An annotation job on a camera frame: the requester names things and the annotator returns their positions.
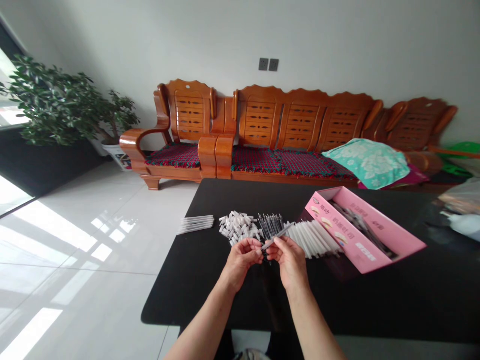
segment woman's left hand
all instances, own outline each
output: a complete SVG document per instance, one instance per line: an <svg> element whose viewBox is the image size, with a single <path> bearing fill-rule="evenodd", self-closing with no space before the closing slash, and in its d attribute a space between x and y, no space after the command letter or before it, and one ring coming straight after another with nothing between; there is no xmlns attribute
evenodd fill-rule
<svg viewBox="0 0 480 360"><path fill-rule="evenodd" d="M250 267L263 261L262 243L255 238L245 238L231 248L218 281L236 294L242 288Z"/></svg>

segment wooden sofa frame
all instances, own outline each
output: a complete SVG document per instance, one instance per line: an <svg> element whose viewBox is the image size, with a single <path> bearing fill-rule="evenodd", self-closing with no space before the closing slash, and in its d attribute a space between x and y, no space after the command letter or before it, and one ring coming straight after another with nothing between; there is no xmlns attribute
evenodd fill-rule
<svg viewBox="0 0 480 360"><path fill-rule="evenodd" d="M383 109L381 100L373 100L366 94L344 92L329 96L320 90L304 89L285 93L273 86L257 85L237 90L233 97L219 97L213 87L179 79L160 84L153 96L156 127L131 129L120 139L122 149L130 156L133 170L139 173L150 190L158 190L162 178L197 183L205 178L219 178L357 187L357 180L232 171L236 139L240 146L319 153L346 144L353 138L365 138L403 151L409 162L428 174L429 170L438 171L442 166L432 152L452 153L442 151L438 141L458 110L441 100L426 98L399 102L391 109ZM152 133L161 133L167 145L182 140L198 141L200 167L146 164L147 157L140 144Z"/></svg>
<svg viewBox="0 0 480 360"><path fill-rule="evenodd" d="M282 90L257 85L237 90L233 97L233 121L239 121L240 146L305 149L322 152L360 137L383 108L381 100L348 92L329 96L320 91ZM218 136L217 177L269 183L356 187L357 180L313 178L280 173L232 171L234 133Z"/></svg>

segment woman's right hand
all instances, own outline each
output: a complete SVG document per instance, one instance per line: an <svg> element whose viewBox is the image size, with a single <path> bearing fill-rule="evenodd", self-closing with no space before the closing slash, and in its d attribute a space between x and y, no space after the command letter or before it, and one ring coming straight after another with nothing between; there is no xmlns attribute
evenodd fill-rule
<svg viewBox="0 0 480 360"><path fill-rule="evenodd" d="M267 259L280 264L280 277L286 292L310 289L305 252L287 236L276 237L267 250Z"/></svg>

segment green plastic item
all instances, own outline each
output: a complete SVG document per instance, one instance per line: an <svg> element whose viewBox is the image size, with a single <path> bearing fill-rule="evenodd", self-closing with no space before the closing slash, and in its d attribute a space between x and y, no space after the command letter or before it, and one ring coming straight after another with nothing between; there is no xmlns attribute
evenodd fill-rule
<svg viewBox="0 0 480 360"><path fill-rule="evenodd" d="M464 153L471 153L471 154L478 154L480 153L480 143L476 142L460 142L456 145L453 145L451 147L447 147L447 150L453 150L453 151L460 151ZM442 154L439 153L438 156L440 156L443 159L444 165L442 170L446 173L454 174L457 176L461 177L466 177L466 178L471 178L472 174L465 170L463 167L460 167L458 165L455 165L449 161L450 158L456 158L456 159L469 159L468 156L459 156L459 155L450 155L450 154Z"/></svg>

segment sofa leg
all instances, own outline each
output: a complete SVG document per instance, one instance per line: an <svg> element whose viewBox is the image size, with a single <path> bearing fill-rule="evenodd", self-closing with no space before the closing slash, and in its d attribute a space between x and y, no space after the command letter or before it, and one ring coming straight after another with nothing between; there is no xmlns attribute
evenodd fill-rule
<svg viewBox="0 0 480 360"><path fill-rule="evenodd" d="M147 179L143 178L146 185L148 186L148 190L158 191L160 188L160 179Z"/></svg>

